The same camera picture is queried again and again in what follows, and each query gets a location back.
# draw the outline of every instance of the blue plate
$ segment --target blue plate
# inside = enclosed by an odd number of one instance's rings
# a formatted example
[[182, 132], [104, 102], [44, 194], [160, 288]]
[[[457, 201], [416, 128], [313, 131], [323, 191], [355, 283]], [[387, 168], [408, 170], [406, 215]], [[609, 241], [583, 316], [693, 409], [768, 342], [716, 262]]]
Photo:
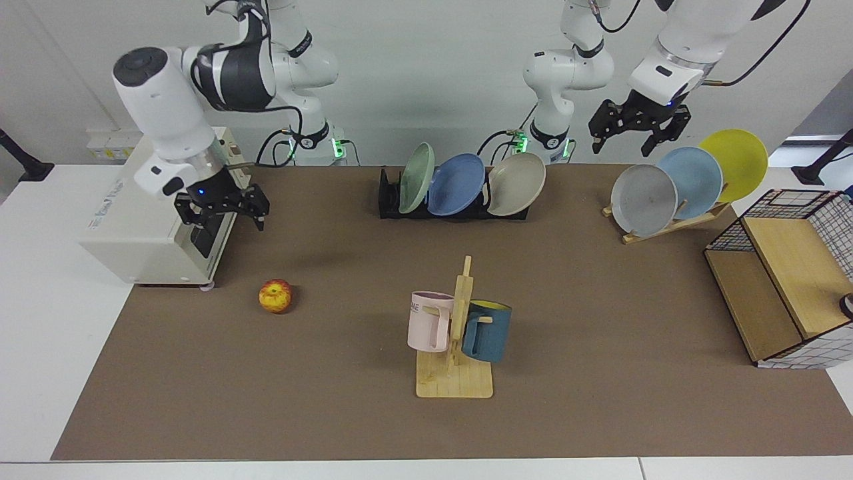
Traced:
[[436, 167], [426, 197], [433, 215], [458, 214], [477, 198], [485, 182], [485, 164], [474, 154], [457, 155]]
[[681, 147], [666, 154], [658, 168], [676, 184], [678, 204], [676, 220], [689, 220], [710, 210], [722, 192], [722, 170], [714, 155], [697, 148]]

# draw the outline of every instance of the apple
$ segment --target apple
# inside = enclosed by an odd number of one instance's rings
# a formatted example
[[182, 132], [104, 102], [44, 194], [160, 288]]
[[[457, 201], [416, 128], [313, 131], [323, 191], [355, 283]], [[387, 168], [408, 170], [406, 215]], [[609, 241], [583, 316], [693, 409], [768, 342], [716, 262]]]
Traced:
[[281, 313], [290, 307], [293, 291], [290, 284], [280, 278], [273, 278], [261, 287], [258, 301], [267, 312]]

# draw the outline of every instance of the blue mug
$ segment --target blue mug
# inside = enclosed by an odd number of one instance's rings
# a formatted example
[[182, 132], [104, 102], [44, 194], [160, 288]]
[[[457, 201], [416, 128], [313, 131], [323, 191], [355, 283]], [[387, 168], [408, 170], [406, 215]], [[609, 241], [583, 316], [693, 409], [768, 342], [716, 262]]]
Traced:
[[502, 303], [471, 300], [462, 352], [475, 359], [488, 362], [501, 361], [509, 335], [509, 316], [513, 309]]

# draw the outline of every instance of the plate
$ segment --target plate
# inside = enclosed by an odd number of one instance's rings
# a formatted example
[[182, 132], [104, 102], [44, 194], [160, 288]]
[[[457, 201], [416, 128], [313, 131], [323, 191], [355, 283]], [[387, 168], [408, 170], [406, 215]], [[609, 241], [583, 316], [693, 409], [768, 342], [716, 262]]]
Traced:
[[427, 196], [432, 173], [435, 170], [435, 153], [429, 143], [421, 143], [409, 157], [403, 178], [400, 180], [400, 213], [410, 214]]
[[489, 213], [498, 217], [515, 215], [537, 199], [545, 185], [545, 164], [530, 153], [509, 156], [489, 173]]
[[678, 193], [669, 175], [654, 165], [634, 165], [619, 175], [610, 195], [613, 218], [622, 230], [650, 237], [676, 215]]
[[734, 202], [751, 194], [767, 173], [767, 149], [751, 132], [730, 129], [712, 133], [699, 144], [720, 164], [725, 190], [720, 202]]
[[485, 165], [474, 154], [457, 155], [435, 169], [426, 207], [439, 217], [458, 214], [477, 198], [485, 181]]
[[714, 155], [698, 147], [681, 147], [664, 155], [658, 168], [676, 184], [678, 205], [688, 201], [676, 212], [676, 219], [696, 218], [717, 203], [722, 191], [722, 169]]

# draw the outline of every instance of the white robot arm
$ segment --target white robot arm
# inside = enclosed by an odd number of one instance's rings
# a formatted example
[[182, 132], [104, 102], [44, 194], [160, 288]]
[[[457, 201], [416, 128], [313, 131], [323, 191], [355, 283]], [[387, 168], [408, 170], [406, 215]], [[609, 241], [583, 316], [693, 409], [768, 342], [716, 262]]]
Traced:
[[667, 11], [666, 25], [631, 74], [627, 101], [605, 100], [589, 122], [593, 151], [627, 130], [651, 131], [643, 156], [659, 143], [677, 140], [690, 120], [682, 105], [688, 93], [702, 85], [737, 32], [783, 1], [656, 0]]
[[241, 41], [203, 47], [145, 47], [122, 56], [113, 80], [139, 129], [154, 143], [154, 156], [135, 180], [167, 197], [185, 223], [204, 225], [214, 214], [237, 212], [263, 229], [269, 202], [257, 185], [241, 190], [224, 168], [224, 154], [190, 84], [218, 110], [286, 110], [291, 154], [302, 164], [330, 164], [339, 157], [320, 101], [306, 89], [338, 77], [334, 56], [313, 44], [295, 0], [205, 0], [234, 16]]
[[[598, 6], [606, 11], [610, 0], [602, 0]], [[527, 151], [546, 163], [564, 160], [574, 113], [568, 93], [601, 88], [613, 76], [613, 59], [604, 49], [603, 31], [587, 0], [566, 0], [560, 28], [572, 48], [538, 51], [528, 58], [524, 71], [525, 82], [538, 99], [536, 115], [525, 132]]]
[[196, 89], [218, 110], [264, 112], [289, 109], [291, 126], [299, 125], [293, 148], [301, 165], [330, 165], [337, 160], [332, 132], [319, 99], [308, 91], [338, 78], [338, 61], [316, 45], [295, 0], [203, 0], [232, 15], [241, 41], [187, 49], [183, 70]]

